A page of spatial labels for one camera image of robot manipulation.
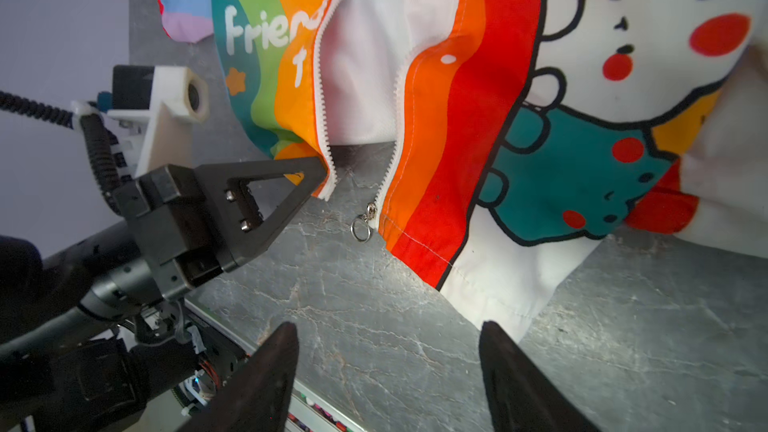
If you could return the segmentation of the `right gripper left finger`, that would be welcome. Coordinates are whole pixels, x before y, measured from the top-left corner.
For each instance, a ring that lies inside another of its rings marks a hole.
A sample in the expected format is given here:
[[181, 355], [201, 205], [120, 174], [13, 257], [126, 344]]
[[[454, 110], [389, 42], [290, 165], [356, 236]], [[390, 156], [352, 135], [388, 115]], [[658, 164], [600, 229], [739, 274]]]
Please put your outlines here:
[[282, 323], [182, 431], [282, 431], [299, 359], [297, 327]]

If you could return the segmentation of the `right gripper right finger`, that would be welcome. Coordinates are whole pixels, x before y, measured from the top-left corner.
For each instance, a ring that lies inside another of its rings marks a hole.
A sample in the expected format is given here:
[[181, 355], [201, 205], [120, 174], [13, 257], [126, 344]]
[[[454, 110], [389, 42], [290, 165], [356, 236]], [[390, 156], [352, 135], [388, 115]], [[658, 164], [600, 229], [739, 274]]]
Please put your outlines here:
[[500, 325], [483, 323], [479, 356], [496, 431], [596, 431]]

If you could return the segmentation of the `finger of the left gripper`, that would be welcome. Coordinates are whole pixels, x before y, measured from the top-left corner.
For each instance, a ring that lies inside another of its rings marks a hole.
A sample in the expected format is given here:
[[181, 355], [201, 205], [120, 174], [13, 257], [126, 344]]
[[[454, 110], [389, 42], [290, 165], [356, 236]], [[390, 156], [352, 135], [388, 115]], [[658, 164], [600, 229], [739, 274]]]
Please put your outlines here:
[[322, 159], [201, 165], [195, 178], [206, 198], [224, 270], [264, 253], [326, 179]]

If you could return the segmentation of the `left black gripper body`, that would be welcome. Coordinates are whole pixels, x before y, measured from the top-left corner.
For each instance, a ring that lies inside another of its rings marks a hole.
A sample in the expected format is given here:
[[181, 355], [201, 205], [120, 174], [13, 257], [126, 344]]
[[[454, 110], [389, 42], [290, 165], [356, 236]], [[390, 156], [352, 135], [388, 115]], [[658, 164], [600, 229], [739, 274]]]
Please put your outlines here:
[[240, 167], [168, 165], [117, 191], [124, 219], [77, 245], [90, 275], [77, 309], [119, 321], [240, 265]]

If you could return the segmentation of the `colourful red white kids jacket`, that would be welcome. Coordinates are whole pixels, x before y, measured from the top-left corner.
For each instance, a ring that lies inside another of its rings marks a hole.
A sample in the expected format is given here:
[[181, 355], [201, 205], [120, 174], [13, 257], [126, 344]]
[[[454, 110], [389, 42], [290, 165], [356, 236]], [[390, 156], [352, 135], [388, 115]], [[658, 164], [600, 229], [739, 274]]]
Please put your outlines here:
[[355, 228], [525, 335], [620, 225], [767, 253], [767, 0], [158, 0], [273, 159], [390, 142]]

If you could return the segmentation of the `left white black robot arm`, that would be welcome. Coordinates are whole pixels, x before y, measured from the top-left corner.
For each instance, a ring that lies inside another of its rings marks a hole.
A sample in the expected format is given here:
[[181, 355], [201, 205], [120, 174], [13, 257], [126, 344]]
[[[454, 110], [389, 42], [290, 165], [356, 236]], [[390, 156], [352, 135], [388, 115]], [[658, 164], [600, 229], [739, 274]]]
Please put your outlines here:
[[324, 178], [318, 158], [166, 165], [114, 191], [120, 223], [54, 256], [3, 239], [2, 428], [122, 431], [186, 387], [188, 431], [285, 430], [295, 325], [249, 352], [186, 298], [264, 253]]

